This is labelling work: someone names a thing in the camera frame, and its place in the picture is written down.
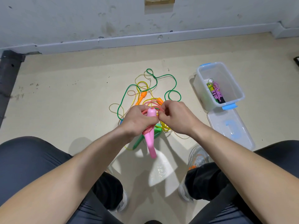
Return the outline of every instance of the orange jump rope handle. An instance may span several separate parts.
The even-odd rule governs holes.
[[[158,102],[159,105],[162,105],[164,103],[164,101],[160,97],[157,98],[157,102]]]
[[[143,98],[145,98],[146,95],[147,95],[147,91],[142,92],[140,94],[140,97],[139,97],[139,99],[138,99],[138,101],[136,102],[135,105],[141,105],[141,101],[142,101]]]

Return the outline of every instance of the left hand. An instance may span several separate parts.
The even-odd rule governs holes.
[[[150,106],[147,105],[133,106],[119,127],[123,128],[130,137],[140,135],[148,126],[155,125],[159,122],[158,117],[147,117],[141,113],[149,108]]]

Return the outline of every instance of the hand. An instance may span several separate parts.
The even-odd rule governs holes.
[[[159,111],[159,120],[169,126],[173,131],[192,137],[194,128],[204,125],[185,105],[184,102],[165,101]]]
[[[122,127],[125,132],[129,134],[129,137],[140,135],[148,126],[155,125],[159,122],[158,117],[147,117],[141,113],[149,108],[150,106],[147,105],[133,106],[119,127]]]

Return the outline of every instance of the forearm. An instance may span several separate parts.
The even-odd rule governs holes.
[[[297,223],[296,177],[202,123],[193,132],[262,222]]]
[[[97,139],[11,197],[0,207],[0,223],[66,223],[127,142],[122,128]]]

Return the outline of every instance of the plastic storage box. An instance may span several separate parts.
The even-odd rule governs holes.
[[[223,63],[215,62],[203,64],[200,65],[196,71],[197,74],[193,86],[206,111],[209,112],[216,107],[222,107],[223,110],[233,109],[237,107],[236,102],[245,98],[240,86]],[[219,84],[219,89],[225,103],[219,104],[215,101],[207,87],[209,79],[213,79]]]
[[[207,87],[209,79],[219,84],[225,103],[219,104],[215,101]],[[208,111],[207,119],[211,127],[245,148],[253,150],[255,144],[237,111],[234,110],[237,107],[236,102],[244,99],[245,95],[226,66],[221,62],[199,66],[193,87],[203,108]]]

